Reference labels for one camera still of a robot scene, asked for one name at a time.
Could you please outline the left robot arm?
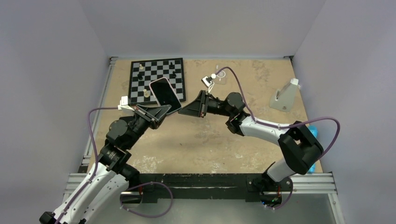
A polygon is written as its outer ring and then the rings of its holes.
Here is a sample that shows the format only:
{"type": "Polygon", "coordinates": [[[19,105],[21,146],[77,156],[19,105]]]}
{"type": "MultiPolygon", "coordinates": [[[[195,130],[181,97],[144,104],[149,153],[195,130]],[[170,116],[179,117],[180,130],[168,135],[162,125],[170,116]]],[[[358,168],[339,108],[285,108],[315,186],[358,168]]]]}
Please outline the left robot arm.
{"type": "Polygon", "coordinates": [[[122,191],[138,190],[144,184],[140,172],[127,164],[129,150],[148,128],[157,129],[164,121],[170,105],[144,107],[119,105],[118,110],[130,115],[111,123],[105,144],[94,149],[95,164],[71,195],[53,212],[39,218],[42,224],[92,224],[108,202],[122,191]]]}

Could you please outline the clear phone case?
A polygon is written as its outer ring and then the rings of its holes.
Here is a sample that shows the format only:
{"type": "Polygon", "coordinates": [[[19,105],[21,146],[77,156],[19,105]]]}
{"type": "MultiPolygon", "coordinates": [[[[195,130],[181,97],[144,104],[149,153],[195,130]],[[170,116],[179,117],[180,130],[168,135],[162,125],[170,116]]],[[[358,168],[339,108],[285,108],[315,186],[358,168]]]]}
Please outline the clear phone case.
{"type": "MultiPolygon", "coordinates": [[[[222,69],[223,67],[225,67],[226,65],[224,63],[218,63],[215,66],[215,72],[219,71],[220,69],[222,69]]],[[[226,85],[227,84],[227,80],[228,80],[228,75],[229,75],[229,71],[228,69],[224,69],[221,72],[219,72],[217,74],[217,77],[214,79],[214,83],[215,84],[219,84],[219,85],[226,85]]]]}

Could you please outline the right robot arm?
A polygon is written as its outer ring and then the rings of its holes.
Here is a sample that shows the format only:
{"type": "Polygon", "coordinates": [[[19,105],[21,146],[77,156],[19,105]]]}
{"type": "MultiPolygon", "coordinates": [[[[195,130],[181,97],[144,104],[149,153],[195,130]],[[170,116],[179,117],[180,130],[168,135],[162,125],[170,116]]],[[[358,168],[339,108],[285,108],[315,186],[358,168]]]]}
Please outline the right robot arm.
{"type": "Polygon", "coordinates": [[[274,123],[269,126],[245,112],[245,103],[238,92],[231,92],[220,100],[204,90],[197,98],[182,107],[178,112],[182,115],[203,118],[207,113],[228,117],[227,128],[231,133],[255,137],[280,147],[283,159],[267,168],[262,177],[263,186],[273,190],[281,180],[294,174],[304,175],[320,158],[324,150],[306,125],[296,121],[293,128],[279,129],[274,123]]]}

